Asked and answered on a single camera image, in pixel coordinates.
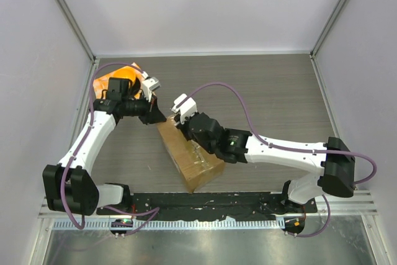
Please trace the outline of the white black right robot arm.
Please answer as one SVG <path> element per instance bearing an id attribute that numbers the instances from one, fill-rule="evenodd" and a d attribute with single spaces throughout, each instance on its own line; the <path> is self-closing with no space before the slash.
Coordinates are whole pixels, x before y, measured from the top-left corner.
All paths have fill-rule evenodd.
<path id="1" fill-rule="evenodd" d="M 173 119 L 186 140 L 226 163 L 270 163 L 306 171 L 305 176 L 286 181 L 275 199 L 262 202 L 268 212 L 298 212 L 324 194 L 341 198 L 354 195 L 355 158 L 338 138 L 330 137 L 327 143 L 297 143 L 224 128 L 204 113 L 185 120 L 175 115 Z"/>

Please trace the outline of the brown cardboard express box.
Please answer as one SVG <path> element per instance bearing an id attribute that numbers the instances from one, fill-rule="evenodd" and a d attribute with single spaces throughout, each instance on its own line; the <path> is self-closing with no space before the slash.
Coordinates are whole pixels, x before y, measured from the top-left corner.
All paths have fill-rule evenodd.
<path id="1" fill-rule="evenodd" d="M 187 192 L 193 193 L 223 174 L 226 163 L 208 154 L 194 141 L 187 141 L 172 117 L 157 124 L 158 132 L 178 170 Z"/>

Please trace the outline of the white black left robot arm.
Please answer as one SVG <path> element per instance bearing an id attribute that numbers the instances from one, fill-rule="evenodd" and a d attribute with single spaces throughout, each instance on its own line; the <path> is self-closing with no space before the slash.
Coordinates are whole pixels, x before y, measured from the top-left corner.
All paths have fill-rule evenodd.
<path id="1" fill-rule="evenodd" d="M 69 152 L 56 165 L 43 170 L 48 208 L 56 212 L 92 215 L 110 205 L 120 215 L 131 210 L 132 199 L 124 184 L 96 185 L 91 178 L 97 155 L 110 133 L 124 117 L 138 117 L 145 124 L 158 124 L 166 117 L 158 107 L 154 77 L 142 80 L 110 78 L 107 89 L 93 102 L 93 112 Z"/>

